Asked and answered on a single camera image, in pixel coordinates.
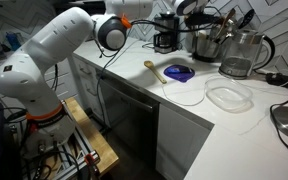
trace orange ring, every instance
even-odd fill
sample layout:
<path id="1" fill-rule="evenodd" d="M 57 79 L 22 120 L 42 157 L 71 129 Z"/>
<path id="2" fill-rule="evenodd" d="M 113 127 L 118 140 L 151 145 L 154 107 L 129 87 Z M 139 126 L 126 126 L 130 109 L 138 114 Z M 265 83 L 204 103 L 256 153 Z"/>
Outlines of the orange ring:
<path id="1" fill-rule="evenodd" d="M 63 108 L 63 105 L 60 103 L 56 109 L 54 109 L 53 111 L 51 111 L 47 114 L 41 115 L 41 116 L 32 116 L 30 113 L 27 112 L 26 113 L 26 119 L 27 120 L 44 120 L 44 119 L 53 117 L 58 112 L 60 112 L 62 110 L 62 108 Z"/>
<path id="2" fill-rule="evenodd" d="M 128 21 L 128 19 L 126 18 L 126 16 L 123 14 L 123 17 L 121 18 L 122 24 L 127 28 L 131 28 L 132 24 Z"/>

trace white countertop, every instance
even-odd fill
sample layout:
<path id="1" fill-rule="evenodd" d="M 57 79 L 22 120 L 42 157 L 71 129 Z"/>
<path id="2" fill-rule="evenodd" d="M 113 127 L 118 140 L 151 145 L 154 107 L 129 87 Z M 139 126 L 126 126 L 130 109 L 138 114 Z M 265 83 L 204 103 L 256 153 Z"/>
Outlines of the white countertop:
<path id="1" fill-rule="evenodd" d="M 196 157 L 185 179 L 288 179 L 288 150 L 277 137 L 270 120 L 269 107 L 288 99 L 288 90 L 270 86 L 255 76 L 238 81 L 247 85 L 252 93 L 253 107 L 241 113 L 229 113 L 204 97 L 205 82 L 210 77 L 219 77 L 219 63 L 204 63 L 192 60 L 185 51 L 169 54 L 154 53 L 142 48 L 146 42 L 129 38 L 114 64 L 107 70 L 164 100 L 177 102 L 183 109 L 215 124 L 203 148 Z M 109 58 L 99 58 L 100 52 L 94 42 L 86 42 L 74 56 L 102 68 Z M 195 76 L 186 83 L 164 76 L 168 81 L 163 86 L 144 66 L 151 60 L 157 70 L 180 64 L 195 70 Z M 288 137 L 282 134 L 288 143 Z"/>

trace dishwasher door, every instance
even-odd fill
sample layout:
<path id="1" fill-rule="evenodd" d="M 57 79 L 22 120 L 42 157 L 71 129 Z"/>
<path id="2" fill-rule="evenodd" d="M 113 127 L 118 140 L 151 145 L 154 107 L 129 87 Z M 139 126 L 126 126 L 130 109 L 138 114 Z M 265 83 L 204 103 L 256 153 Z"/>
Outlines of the dishwasher door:
<path id="1" fill-rule="evenodd" d="M 104 76 L 100 87 L 112 131 L 155 168 L 159 102 L 111 77 Z"/>

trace power strip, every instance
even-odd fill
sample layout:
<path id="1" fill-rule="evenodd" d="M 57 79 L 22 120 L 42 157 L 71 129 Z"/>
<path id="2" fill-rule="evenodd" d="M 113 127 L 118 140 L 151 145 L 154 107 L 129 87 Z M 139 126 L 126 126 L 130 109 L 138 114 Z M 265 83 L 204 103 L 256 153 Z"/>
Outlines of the power strip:
<path id="1" fill-rule="evenodd" d="M 288 82 L 288 76 L 281 73 L 267 73 L 265 78 L 268 84 L 275 86 L 281 86 Z"/>

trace glass kettle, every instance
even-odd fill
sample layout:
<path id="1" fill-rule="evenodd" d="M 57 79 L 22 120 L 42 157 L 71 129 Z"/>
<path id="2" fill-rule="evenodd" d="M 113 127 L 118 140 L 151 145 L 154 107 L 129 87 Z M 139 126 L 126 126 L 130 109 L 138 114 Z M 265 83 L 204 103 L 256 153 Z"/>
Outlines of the glass kettle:
<path id="1" fill-rule="evenodd" d="M 264 60 L 258 62 L 262 45 L 267 49 Z M 266 66 L 274 57 L 274 42 L 253 30 L 238 29 L 233 33 L 224 53 L 219 73 L 233 79 L 246 79 L 252 70 Z"/>

